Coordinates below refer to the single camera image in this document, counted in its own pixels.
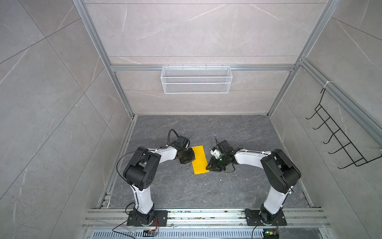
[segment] wire basket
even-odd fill
[[[228,93],[232,81],[229,67],[163,67],[165,94]]]

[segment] yellow sheet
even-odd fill
[[[194,153],[195,153],[195,160],[192,161],[192,167],[194,168],[195,174],[202,174],[205,172],[209,172],[209,170],[206,170],[206,167],[208,165],[206,154],[204,153],[203,146],[194,146],[192,147]]]

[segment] dark gray floor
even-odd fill
[[[155,115],[138,117],[128,152],[139,146],[164,146],[170,128],[188,137],[191,146],[203,145],[208,161],[215,137],[218,141],[227,140],[233,148],[258,151],[281,148],[270,120],[264,115]],[[191,163],[182,165],[173,160],[159,165],[151,185],[151,197],[156,208],[258,208],[269,188],[264,170],[257,167],[237,165],[233,173],[195,175]],[[300,185],[293,190],[284,207],[308,207]],[[118,178],[109,207],[124,208],[130,202],[133,202],[130,186]]]

